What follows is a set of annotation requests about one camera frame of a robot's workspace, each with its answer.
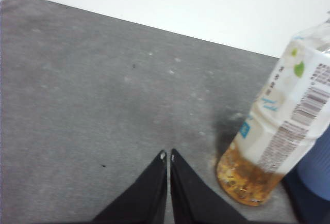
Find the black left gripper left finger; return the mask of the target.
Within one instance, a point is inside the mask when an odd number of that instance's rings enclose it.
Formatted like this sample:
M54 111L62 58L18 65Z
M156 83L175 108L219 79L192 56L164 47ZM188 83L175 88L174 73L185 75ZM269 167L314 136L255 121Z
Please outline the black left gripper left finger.
M132 185L92 222L164 223L167 183L167 153L161 150Z

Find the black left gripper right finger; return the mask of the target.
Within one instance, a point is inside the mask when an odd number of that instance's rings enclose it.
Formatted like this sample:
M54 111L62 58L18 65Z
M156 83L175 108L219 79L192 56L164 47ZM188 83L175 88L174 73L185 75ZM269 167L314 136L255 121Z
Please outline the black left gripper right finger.
M217 195L181 154L171 150L171 199L175 223L247 223L247 219Z

